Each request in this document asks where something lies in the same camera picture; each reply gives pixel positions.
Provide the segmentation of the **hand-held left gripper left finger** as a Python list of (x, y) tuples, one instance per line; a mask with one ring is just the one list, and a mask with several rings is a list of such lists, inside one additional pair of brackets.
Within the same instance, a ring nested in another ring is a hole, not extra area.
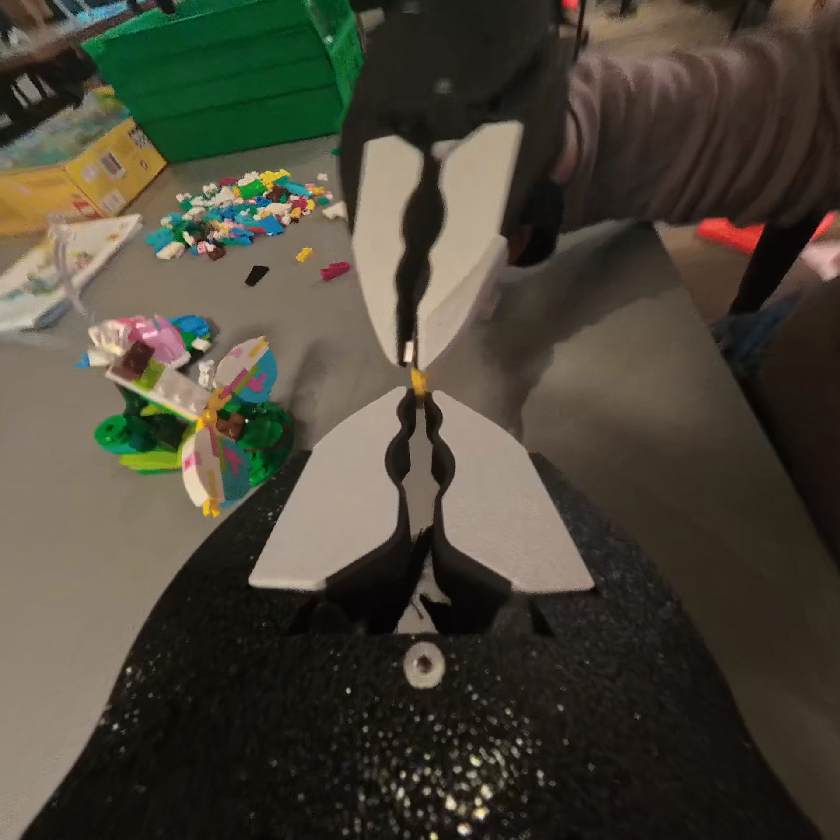
[(411, 388), (349, 416), (311, 451), (248, 583), (308, 595), (373, 634), (394, 631), (417, 580), (404, 478)]

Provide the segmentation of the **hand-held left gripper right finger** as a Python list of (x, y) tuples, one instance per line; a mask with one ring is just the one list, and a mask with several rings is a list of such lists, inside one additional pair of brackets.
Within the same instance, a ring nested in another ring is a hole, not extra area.
[(444, 392), (424, 398), (437, 489), (415, 540), (415, 634), (550, 634), (539, 600), (593, 593), (525, 447)]

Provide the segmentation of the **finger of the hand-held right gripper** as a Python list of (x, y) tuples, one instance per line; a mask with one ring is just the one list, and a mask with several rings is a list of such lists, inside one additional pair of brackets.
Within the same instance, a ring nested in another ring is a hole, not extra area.
[(437, 164), (402, 137), (364, 143), (352, 251), (364, 304), (386, 359), (405, 366), (415, 341), (427, 255), (437, 236)]
[(432, 146), (444, 220), (416, 310), (417, 368), (430, 367), (458, 337), (507, 255), (501, 228), (522, 134), (519, 121), (491, 122)]

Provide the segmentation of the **person's right forearm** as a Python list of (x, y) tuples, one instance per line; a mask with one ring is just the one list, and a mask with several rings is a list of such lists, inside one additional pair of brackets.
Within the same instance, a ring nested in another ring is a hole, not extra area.
[(562, 233), (625, 219), (787, 226), (838, 211), (836, 4), (720, 47), (591, 52), (569, 102)]

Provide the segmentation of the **pile of loose lego bricks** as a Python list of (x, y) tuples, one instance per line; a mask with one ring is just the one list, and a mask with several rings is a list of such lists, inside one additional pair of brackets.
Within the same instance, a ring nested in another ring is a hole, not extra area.
[(320, 172), (313, 181), (297, 181), (287, 169), (247, 171), (209, 182), (195, 193), (177, 193), (175, 205), (143, 240), (163, 261), (184, 255), (218, 260), (230, 249), (279, 237), (317, 215), (347, 219), (329, 175)]

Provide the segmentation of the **green butterfly lego build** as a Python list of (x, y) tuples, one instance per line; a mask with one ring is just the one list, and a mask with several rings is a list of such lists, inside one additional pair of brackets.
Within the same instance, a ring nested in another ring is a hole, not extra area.
[(270, 400), (277, 358), (267, 337), (237, 343), (220, 360), (186, 351), (168, 318), (104, 320), (90, 326), (81, 369), (101, 368), (122, 396), (121, 414), (94, 438), (142, 475), (180, 473), (208, 518), (243, 500), (287, 461), (291, 415)]

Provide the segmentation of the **blue lego flower build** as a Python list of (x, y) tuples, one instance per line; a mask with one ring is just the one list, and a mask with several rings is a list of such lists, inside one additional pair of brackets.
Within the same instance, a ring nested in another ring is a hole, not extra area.
[(207, 352), (213, 345), (214, 332), (207, 320), (195, 315), (170, 319), (187, 352)]

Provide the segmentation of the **yellow lego box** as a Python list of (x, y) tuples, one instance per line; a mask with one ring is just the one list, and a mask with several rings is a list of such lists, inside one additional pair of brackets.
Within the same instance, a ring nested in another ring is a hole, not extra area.
[(166, 167), (115, 90), (89, 90), (2, 146), (1, 236), (41, 233), (52, 217), (119, 216)]

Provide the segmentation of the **lego instruction booklet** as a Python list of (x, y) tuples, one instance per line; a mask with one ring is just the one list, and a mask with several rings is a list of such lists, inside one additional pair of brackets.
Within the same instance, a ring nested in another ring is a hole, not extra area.
[(1, 334), (48, 329), (72, 309), (87, 316), (81, 293), (141, 228), (139, 214), (52, 224), (2, 272)]

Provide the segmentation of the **green plastic crate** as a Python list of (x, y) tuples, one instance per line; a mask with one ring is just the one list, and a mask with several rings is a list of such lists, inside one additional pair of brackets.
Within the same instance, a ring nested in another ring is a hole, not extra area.
[(169, 163), (340, 131), (363, 64), (346, 1), (186, 1), (81, 47)]

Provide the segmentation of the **orange traffic cone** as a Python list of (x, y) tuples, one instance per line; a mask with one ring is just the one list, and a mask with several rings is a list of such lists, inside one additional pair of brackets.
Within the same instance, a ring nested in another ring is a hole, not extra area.
[(805, 254), (811, 257), (820, 256), (828, 259), (831, 257), (835, 263), (839, 259), (838, 242), (825, 242), (821, 240), (828, 229), (835, 222), (837, 213), (828, 212), (825, 216), (810, 213), (798, 222), (784, 224), (757, 224), (747, 227), (740, 227), (733, 224), (726, 218), (710, 218), (702, 221), (696, 231), (699, 238), (711, 243), (724, 245), (737, 250), (744, 255), (752, 256), (757, 249), (761, 249), (762, 239), (771, 240), (787, 234), (804, 234)]

